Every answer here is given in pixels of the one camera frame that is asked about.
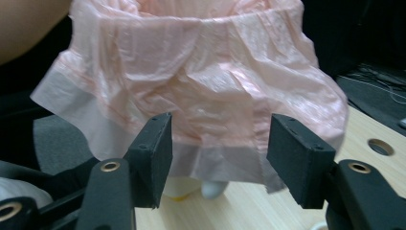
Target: pink plastic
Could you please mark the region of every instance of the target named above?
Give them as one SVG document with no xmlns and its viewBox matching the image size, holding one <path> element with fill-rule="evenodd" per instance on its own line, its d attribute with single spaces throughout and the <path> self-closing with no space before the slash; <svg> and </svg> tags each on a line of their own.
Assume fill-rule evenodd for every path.
<svg viewBox="0 0 406 230">
<path fill-rule="evenodd" d="M 272 113 L 339 148 L 347 99 L 318 69 L 300 0 L 78 0 L 74 35 L 33 99 L 122 157 L 171 112 L 172 176 L 282 187 L 266 162 Z"/>
</svg>

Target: wrinkled plastic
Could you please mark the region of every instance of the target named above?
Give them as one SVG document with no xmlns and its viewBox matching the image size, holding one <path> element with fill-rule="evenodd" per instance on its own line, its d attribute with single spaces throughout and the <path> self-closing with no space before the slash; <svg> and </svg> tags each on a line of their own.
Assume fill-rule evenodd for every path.
<svg viewBox="0 0 406 230">
<path fill-rule="evenodd" d="M 74 35 L 34 91 L 100 160 L 122 157 L 147 119 L 171 112 L 172 176 L 276 191 L 272 113 L 339 148 L 347 99 L 318 69 L 300 0 L 80 0 Z"/>
</svg>

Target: cable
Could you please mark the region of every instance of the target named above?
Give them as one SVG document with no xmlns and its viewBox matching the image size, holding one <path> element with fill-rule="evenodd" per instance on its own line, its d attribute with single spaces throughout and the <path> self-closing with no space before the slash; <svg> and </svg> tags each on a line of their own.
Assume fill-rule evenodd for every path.
<svg viewBox="0 0 406 230">
<path fill-rule="evenodd" d="M 373 87 L 375 87 L 375 88 L 378 88 L 378 89 L 380 89 L 380 90 L 383 90 L 383 91 L 385 91 L 385 92 L 388 92 L 388 93 L 390 93 L 390 97 L 391 97 L 396 103 L 399 103 L 399 104 L 406 104 L 406 102 L 400 102 L 400 101 L 396 100 L 396 99 L 394 98 L 394 95 L 396 95 L 396 96 L 399 97 L 399 98 L 405 99 L 405 100 L 406 100 L 406 97 L 403 97 L 403 96 L 401 96 L 401 95 L 396 94 L 396 93 L 393 91 L 392 87 L 388 86 L 387 84 L 383 83 L 382 81 L 378 81 L 378 80 L 377 80 L 377 82 L 380 82 L 380 83 L 386 85 L 387 87 L 389 87 L 390 90 L 384 89 L 384 88 L 382 88 L 382 87 L 376 86 L 376 85 L 374 85 L 374 84 L 371 84 L 371 83 L 368 83 L 368 82 L 365 82 L 365 81 L 362 81 L 362 80 L 356 80 L 356 79 L 348 78 L 348 77 L 345 77 L 345 76 L 342 76 L 342 75 L 339 75 L 339 77 L 341 77 L 341 78 L 343 78 L 343 79 L 350 80 L 350 81 L 356 81 L 356 82 L 364 83 L 364 84 L 367 84 L 367 85 L 369 85 L 369 86 L 373 86 Z"/>
</svg>

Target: round hole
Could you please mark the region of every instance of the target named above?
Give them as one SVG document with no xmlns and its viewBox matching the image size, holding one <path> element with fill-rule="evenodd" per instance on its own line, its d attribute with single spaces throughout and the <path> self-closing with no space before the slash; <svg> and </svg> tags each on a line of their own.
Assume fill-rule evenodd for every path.
<svg viewBox="0 0 406 230">
<path fill-rule="evenodd" d="M 368 141 L 368 146 L 381 155 L 390 156 L 395 154 L 394 149 L 388 143 L 379 139 L 370 139 Z"/>
<path fill-rule="evenodd" d="M 103 172 L 113 172 L 115 170 L 117 170 L 120 167 L 120 163 L 119 162 L 107 162 L 104 165 L 101 166 L 101 170 Z"/>
<path fill-rule="evenodd" d="M 23 208 L 21 203 L 10 202 L 0 206 L 0 222 L 14 217 Z"/>
<path fill-rule="evenodd" d="M 368 174 L 371 172 L 371 169 L 368 166 L 359 163 L 349 163 L 349 167 L 358 173 Z"/>
</svg>

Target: white object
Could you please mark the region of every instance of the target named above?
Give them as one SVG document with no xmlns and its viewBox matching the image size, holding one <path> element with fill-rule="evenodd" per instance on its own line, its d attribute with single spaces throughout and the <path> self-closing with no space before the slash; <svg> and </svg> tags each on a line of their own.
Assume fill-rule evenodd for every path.
<svg viewBox="0 0 406 230">
<path fill-rule="evenodd" d="M 53 202 L 51 196 L 35 185 L 21 181 L 0 177 L 0 200 L 28 196 L 35 200 L 37 208 L 42 208 Z"/>
</svg>

